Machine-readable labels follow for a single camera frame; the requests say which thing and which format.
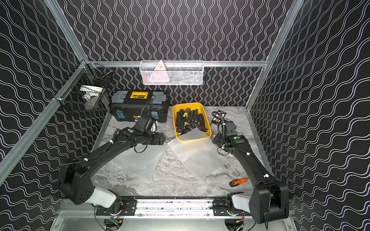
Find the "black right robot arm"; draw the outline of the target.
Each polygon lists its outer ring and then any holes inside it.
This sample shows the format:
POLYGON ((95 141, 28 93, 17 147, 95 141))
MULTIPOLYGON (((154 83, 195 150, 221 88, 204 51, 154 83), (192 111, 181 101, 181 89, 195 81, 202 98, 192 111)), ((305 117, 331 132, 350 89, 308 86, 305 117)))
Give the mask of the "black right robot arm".
POLYGON ((257 224, 286 219, 289 216, 289 188, 268 172, 256 157, 243 135, 238 135, 232 121, 221 121, 213 143, 232 154, 242 165, 252 183, 251 196, 230 193, 226 197, 227 211, 250 214, 257 224))

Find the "clear zip-top bag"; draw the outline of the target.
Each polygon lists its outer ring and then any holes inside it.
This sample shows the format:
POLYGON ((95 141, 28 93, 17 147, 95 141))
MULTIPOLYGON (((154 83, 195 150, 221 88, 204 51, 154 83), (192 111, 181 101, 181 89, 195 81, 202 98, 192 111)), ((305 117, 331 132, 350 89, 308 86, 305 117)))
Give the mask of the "clear zip-top bag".
POLYGON ((204 132, 194 129, 168 142, 182 164, 202 183, 228 162, 204 132))

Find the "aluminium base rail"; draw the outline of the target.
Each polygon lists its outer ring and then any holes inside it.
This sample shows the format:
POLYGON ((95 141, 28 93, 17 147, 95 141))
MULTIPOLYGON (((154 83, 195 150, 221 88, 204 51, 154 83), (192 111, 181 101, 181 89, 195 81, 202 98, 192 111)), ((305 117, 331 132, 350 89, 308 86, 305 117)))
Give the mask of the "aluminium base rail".
POLYGON ((102 206, 74 205, 65 202, 59 215, 62 218, 136 218, 136 219, 238 219, 252 218, 257 223, 285 219, 288 207, 268 199, 253 204, 244 194, 228 197, 123 197, 122 209, 111 213, 102 206))

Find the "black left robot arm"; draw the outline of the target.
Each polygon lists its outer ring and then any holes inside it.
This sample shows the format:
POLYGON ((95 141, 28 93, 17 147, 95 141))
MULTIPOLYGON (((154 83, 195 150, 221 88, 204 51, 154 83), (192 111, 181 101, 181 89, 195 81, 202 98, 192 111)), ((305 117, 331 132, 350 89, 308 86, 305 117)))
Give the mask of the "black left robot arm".
POLYGON ((112 139, 85 157, 64 163, 60 166, 59 190, 75 205, 90 203, 107 208, 118 214, 123 210, 122 199, 111 190, 94 186, 91 178, 105 164, 116 156, 137 145, 164 145, 165 135, 152 131, 156 127, 152 118, 141 117, 132 128, 116 129, 112 139))

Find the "yellow plastic bin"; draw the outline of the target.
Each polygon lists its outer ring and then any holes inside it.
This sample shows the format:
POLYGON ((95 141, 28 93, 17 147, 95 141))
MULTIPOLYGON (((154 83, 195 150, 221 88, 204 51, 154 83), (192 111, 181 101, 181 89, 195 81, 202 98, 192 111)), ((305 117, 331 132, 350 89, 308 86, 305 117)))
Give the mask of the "yellow plastic bin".
POLYGON ((200 130, 209 138, 212 130, 201 103, 177 104, 172 108, 176 138, 192 130, 200 130))

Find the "pink triangular card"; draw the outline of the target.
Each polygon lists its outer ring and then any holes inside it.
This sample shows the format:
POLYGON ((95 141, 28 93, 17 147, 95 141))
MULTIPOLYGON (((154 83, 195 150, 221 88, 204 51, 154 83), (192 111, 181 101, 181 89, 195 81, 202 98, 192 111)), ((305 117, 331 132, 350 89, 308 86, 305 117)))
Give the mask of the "pink triangular card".
POLYGON ((170 81, 166 65, 160 60, 148 77, 150 83, 167 83, 170 81))

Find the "small black picture card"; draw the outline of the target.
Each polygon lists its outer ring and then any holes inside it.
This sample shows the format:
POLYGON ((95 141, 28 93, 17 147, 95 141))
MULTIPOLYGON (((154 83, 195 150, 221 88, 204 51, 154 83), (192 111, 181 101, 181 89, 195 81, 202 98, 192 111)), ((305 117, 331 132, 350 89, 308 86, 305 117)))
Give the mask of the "small black picture card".
POLYGON ((219 125, 221 121, 220 117, 224 118, 226 116, 226 112, 222 110, 218 110, 216 113, 212 112, 212 115, 213 115, 213 119, 211 121, 211 124, 219 125))

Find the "stack of clear zip-top bags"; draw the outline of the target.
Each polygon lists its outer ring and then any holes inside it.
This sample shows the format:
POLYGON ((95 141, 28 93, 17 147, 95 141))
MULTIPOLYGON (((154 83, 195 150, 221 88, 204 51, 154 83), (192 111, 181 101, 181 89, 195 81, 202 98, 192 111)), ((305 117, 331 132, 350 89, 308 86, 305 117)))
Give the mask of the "stack of clear zip-top bags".
POLYGON ((167 143, 164 143, 164 145, 148 145, 142 153, 137 153, 134 148, 131 148, 116 156, 110 163, 137 177, 142 177, 147 182, 152 182, 157 163, 167 148, 167 143))

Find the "orange handled screwdriver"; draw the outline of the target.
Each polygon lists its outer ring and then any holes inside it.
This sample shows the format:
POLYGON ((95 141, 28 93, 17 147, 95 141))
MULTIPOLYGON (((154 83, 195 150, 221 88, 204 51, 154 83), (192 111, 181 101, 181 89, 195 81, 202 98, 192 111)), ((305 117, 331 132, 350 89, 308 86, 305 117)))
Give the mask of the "orange handled screwdriver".
POLYGON ((232 180, 230 183, 229 183, 229 186, 230 187, 237 187, 243 183, 246 183, 248 181, 247 178, 241 178, 241 179, 235 179, 235 180, 232 180))

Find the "black toolbox with blue latches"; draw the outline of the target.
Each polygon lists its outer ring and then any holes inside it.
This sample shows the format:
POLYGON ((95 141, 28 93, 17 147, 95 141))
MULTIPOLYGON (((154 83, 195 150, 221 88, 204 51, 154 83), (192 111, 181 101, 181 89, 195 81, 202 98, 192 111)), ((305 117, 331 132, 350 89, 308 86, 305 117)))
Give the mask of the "black toolbox with blue latches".
POLYGON ((117 121, 137 122, 140 117, 149 115, 159 123, 165 123, 169 99, 162 91, 120 90, 111 97, 109 108, 117 121))

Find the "pile of toy eggplants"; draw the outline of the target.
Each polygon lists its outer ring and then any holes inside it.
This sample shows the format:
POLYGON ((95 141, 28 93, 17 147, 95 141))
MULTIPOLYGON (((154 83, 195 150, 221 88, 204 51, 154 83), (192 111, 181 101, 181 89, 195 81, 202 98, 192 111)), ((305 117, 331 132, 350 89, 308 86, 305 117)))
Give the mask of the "pile of toy eggplants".
POLYGON ((199 109, 191 110, 180 109, 176 112, 175 128, 179 135, 186 134, 193 129, 199 129, 202 132, 208 133, 210 130, 206 126, 204 114, 199 112, 199 109))

